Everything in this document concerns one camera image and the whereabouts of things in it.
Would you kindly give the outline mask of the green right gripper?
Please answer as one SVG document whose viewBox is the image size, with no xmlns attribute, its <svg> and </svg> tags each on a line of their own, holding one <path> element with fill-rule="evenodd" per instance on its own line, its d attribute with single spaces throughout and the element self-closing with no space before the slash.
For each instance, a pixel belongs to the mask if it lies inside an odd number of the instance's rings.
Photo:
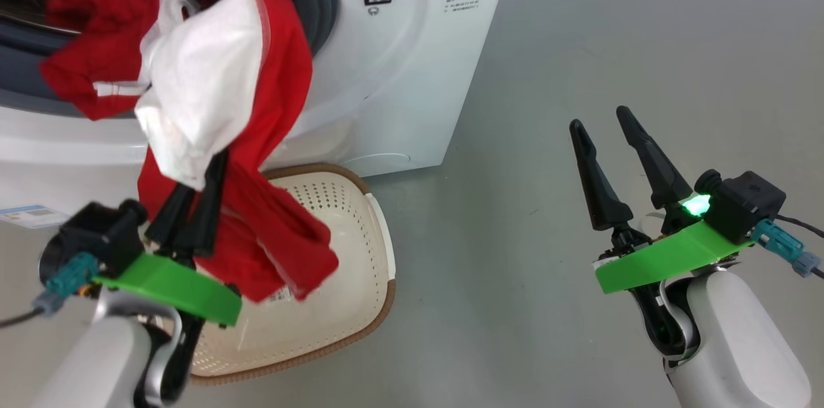
<svg viewBox="0 0 824 408">
<path fill-rule="evenodd" d="M 635 246 L 627 255 L 609 254 L 598 259 L 594 263 L 595 278 L 605 294 L 629 291 L 633 295 L 648 338 L 662 357 L 691 357 L 700 343 L 697 325 L 689 316 L 689 306 L 668 296 L 668 280 L 709 265 L 733 263 L 735 256 L 754 242 L 736 246 L 704 223 L 702 216 L 709 209 L 709 198 L 688 199 L 691 186 L 629 107 L 619 106 L 616 116 L 626 141 L 641 160 L 650 183 L 653 208 L 680 203 L 680 211 L 693 224 Z M 569 134 L 592 228 L 603 232 L 629 227 L 633 212 L 618 198 L 606 178 L 597 161 L 597 148 L 583 122 L 572 120 Z"/>
</svg>

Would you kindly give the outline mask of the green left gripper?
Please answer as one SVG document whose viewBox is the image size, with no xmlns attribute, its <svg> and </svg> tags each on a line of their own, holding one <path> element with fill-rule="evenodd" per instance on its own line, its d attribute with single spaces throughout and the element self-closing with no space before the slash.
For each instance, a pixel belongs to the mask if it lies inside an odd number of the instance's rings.
<svg viewBox="0 0 824 408">
<path fill-rule="evenodd" d="M 151 248 L 174 246 L 174 252 L 185 258 L 214 255 L 228 165 L 229 150 L 221 150 L 212 157 L 204 188 L 189 220 L 196 191 L 183 184 L 174 186 L 145 232 Z M 119 276 L 98 274 L 95 282 L 172 306 L 219 326 L 235 326 L 242 308 L 241 296 L 226 285 L 158 255 L 142 254 Z"/>
</svg>

